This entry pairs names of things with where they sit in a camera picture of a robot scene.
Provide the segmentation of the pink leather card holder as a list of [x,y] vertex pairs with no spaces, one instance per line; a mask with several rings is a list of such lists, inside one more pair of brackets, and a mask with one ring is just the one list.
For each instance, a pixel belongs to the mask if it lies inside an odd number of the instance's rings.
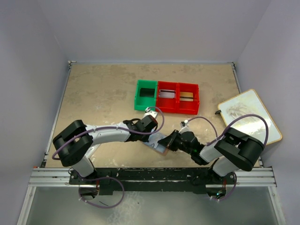
[[164,138],[166,138],[166,135],[164,135],[160,132],[157,132],[155,134],[151,134],[148,138],[148,141],[143,142],[143,144],[150,147],[152,150],[154,150],[155,152],[157,152],[161,155],[166,155],[168,152],[168,149],[158,143],[158,141],[160,141]]

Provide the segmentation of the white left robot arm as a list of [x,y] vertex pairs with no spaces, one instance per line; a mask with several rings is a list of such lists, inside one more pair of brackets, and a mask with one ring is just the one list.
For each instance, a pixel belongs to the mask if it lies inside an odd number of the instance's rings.
[[76,120],[54,137],[52,142],[56,151],[52,159],[59,160],[64,167],[73,168],[81,180],[91,184],[97,173],[86,155],[90,147],[112,142],[147,142],[157,126],[158,122],[151,115],[110,126],[85,125],[82,120]]

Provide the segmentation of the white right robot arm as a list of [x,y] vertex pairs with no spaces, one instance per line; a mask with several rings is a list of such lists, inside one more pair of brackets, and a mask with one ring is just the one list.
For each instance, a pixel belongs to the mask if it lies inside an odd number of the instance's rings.
[[198,165],[212,162],[208,177],[213,183],[220,183],[227,174],[238,169],[251,171],[264,150],[261,141],[232,127],[210,145],[201,144],[187,126],[174,130],[158,144],[171,151],[181,150],[189,154]]

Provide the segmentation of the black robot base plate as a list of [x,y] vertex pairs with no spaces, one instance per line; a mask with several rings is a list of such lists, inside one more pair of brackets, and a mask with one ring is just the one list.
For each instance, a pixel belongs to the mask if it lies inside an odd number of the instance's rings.
[[96,168],[87,178],[69,170],[69,183],[94,186],[99,195],[112,195],[115,191],[128,192],[191,192],[193,194],[226,194],[226,185],[234,184],[233,172],[221,177],[212,167],[183,168]]

